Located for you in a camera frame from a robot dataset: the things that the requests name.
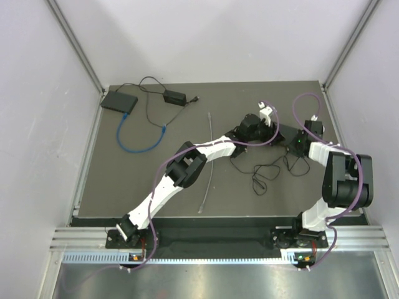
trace white bracket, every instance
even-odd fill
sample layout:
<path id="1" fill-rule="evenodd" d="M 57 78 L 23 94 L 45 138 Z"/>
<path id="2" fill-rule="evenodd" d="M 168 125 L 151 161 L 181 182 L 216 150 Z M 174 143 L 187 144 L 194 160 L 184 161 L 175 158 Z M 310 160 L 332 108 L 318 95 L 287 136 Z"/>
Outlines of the white bracket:
<path id="1" fill-rule="evenodd" d="M 323 232 L 327 224 L 334 221 L 325 221 L 326 217 L 340 214 L 345 209 L 342 207 L 329 207 L 327 203 L 320 198 L 314 206 L 302 213 L 302 227 L 312 232 Z"/>
<path id="2" fill-rule="evenodd" d="M 202 148 L 197 148 L 197 150 L 206 156 L 206 162 L 211 162 L 215 159 L 222 158 L 222 157 L 229 157 L 232 155 L 233 151 L 236 149 L 234 143 L 230 142 L 231 139 L 222 136 L 219 139 L 213 140 L 209 142 L 209 146 L 205 146 Z"/>
<path id="3" fill-rule="evenodd" d="M 258 103 L 260 111 L 259 111 L 259 118 L 265 119 L 265 124 L 270 126 L 272 120 L 271 116 L 273 115 L 273 109 L 270 106 L 266 106 L 263 102 Z"/>
<path id="4" fill-rule="evenodd" d="M 336 151 L 343 154 L 349 154 L 340 149 L 334 148 L 332 143 L 325 145 L 324 143 L 321 142 L 312 142 L 310 144 L 310 149 L 309 149 L 309 158 L 326 167 L 327 161 L 329 159 L 329 153 L 331 151 Z"/>

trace reflective metal floor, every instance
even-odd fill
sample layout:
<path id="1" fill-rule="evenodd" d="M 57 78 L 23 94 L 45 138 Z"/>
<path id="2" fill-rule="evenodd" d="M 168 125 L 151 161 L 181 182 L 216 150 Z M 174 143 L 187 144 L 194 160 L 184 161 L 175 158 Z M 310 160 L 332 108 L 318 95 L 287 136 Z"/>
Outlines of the reflective metal floor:
<path id="1" fill-rule="evenodd" d="M 66 286 L 74 288 L 101 267 L 63 265 L 60 273 Z M 70 294 L 58 281 L 53 298 L 388 298 L 371 252 L 336 252 L 310 273 L 294 269 L 290 265 L 149 265 L 128 274 L 112 268 Z"/>

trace cable connector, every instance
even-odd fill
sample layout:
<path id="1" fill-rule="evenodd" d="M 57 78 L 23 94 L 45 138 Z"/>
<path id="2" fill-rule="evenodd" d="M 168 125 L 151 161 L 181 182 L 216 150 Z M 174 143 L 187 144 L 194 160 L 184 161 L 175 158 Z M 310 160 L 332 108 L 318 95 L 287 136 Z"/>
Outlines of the cable connector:
<path id="1" fill-rule="evenodd" d="M 191 101 L 189 101 L 189 103 L 197 102 L 199 99 L 199 97 L 195 96 Z"/>
<path id="2" fill-rule="evenodd" d="M 200 205 L 200 207 L 198 209 L 198 213 L 202 214 L 203 211 L 204 211 L 204 202 Z"/>

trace power adapter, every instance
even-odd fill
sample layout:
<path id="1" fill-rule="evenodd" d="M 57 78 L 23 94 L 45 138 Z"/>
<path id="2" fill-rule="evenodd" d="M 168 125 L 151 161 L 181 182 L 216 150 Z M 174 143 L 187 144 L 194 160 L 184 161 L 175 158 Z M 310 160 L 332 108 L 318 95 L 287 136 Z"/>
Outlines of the power adapter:
<path id="1" fill-rule="evenodd" d="M 166 103 L 174 104 L 178 106 L 186 106 L 187 98 L 185 93 L 174 92 L 172 90 L 166 90 L 163 92 L 163 99 Z"/>

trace gray table surface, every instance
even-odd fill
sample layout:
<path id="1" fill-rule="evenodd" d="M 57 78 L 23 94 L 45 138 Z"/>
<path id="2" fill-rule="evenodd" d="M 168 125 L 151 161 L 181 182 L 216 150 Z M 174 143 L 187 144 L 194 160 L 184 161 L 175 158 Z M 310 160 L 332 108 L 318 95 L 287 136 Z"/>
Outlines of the gray table surface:
<path id="1" fill-rule="evenodd" d="M 160 86 L 149 85 L 162 91 Z M 268 100 L 276 108 L 283 124 L 298 127 L 291 112 L 293 99 L 304 92 L 314 92 L 323 99 L 319 120 L 325 126 L 324 139 L 337 142 L 329 112 L 318 82 L 246 82 L 168 84 L 168 89 L 183 92 L 188 98 L 201 99 L 188 106 L 167 127 L 162 142 L 153 150 L 130 154 L 116 142 L 115 134 L 122 114 L 104 110 L 85 183 L 79 217 L 120 217 L 134 209 L 151 191 L 156 169 L 185 142 L 204 143 L 210 140 L 207 113 L 211 112 L 214 139 L 239 125 L 247 113 L 259 114 L 258 101 Z M 126 147 L 146 148 L 152 145 L 161 129 L 149 124 L 145 116 L 146 95 L 136 87 L 123 87 L 121 92 L 134 94 L 138 103 L 126 119 L 121 139 Z M 166 123 L 181 107 L 166 104 L 162 96 L 150 95 L 150 118 Z M 302 120 L 310 119 L 317 109 L 316 101 L 305 97 L 297 105 Z M 284 154 L 283 148 L 249 148 L 234 162 L 249 171 L 255 164 L 270 163 Z M 281 169 L 279 177 L 267 183 L 267 193 L 257 196 L 252 190 L 251 175 L 241 174 L 228 158 L 214 162 L 214 172 L 206 205 L 201 216 L 296 216 L 310 208 L 321 197 L 324 168 L 309 162 L 311 170 L 304 177 L 293 177 Z M 293 171 L 301 173 L 306 165 L 298 162 Z M 262 173 L 272 176 L 274 169 Z M 157 216 L 198 216 L 209 179 L 208 163 L 197 182 L 173 197 Z"/>

